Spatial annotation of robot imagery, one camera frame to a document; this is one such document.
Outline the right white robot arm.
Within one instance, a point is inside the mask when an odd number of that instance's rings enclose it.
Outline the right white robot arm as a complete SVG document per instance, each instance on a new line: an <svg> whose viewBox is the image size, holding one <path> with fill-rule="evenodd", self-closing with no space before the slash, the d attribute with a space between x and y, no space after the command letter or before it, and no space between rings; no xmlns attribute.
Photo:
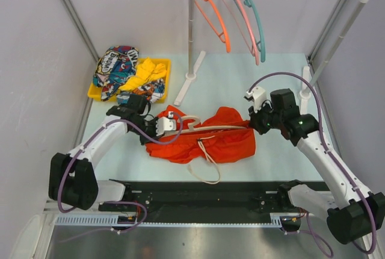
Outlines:
<svg viewBox="0 0 385 259"><path fill-rule="evenodd" d="M319 121L311 114L301 114L290 89L267 95L261 87L246 92L250 126L260 135L279 130L313 164L326 183L328 198L298 180L281 187L277 197L283 211L300 207L324 220L341 244L351 243L376 233L384 221L384 195L373 193L342 161L324 138Z"/></svg>

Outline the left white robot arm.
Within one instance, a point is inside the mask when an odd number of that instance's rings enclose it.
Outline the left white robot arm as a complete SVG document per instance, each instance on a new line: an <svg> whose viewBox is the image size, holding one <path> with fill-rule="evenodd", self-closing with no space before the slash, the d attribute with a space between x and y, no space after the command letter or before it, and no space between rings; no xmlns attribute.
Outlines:
<svg viewBox="0 0 385 259"><path fill-rule="evenodd" d="M156 119L146 120L150 102L143 95L130 95L127 103L107 112L98 129L71 151L56 153L51 159L49 197L62 213L88 210L95 203L112 202L121 211L132 206L133 196L126 186L113 180L98 180L95 168L115 142L127 133L142 141L156 137Z"/></svg>

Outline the orange shorts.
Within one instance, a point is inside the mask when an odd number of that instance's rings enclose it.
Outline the orange shorts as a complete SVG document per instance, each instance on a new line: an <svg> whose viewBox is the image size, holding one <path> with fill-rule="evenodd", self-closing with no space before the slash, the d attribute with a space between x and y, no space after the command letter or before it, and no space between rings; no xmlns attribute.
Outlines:
<svg viewBox="0 0 385 259"><path fill-rule="evenodd" d="M216 114L195 127L231 126L231 129L204 130L181 134L167 145L146 143L151 157L172 163L187 164L191 160L208 154L216 163L234 163L251 157L256 152L254 131L249 121L231 107L220 107Z"/></svg>

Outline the beige hanger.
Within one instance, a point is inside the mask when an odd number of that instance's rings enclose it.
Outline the beige hanger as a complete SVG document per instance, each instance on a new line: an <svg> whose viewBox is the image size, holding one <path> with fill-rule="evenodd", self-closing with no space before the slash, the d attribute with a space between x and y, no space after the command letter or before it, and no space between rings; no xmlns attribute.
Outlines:
<svg viewBox="0 0 385 259"><path fill-rule="evenodd" d="M214 125L214 126L197 126L201 121L198 116L183 116L183 119L191 120L188 122L187 129L182 129L181 131L177 130L169 133L165 133L163 136L170 137L176 136L178 133L189 134L189 133L199 133L204 131L221 131L221 130L245 130L245 126L231 126L231 125Z"/></svg>

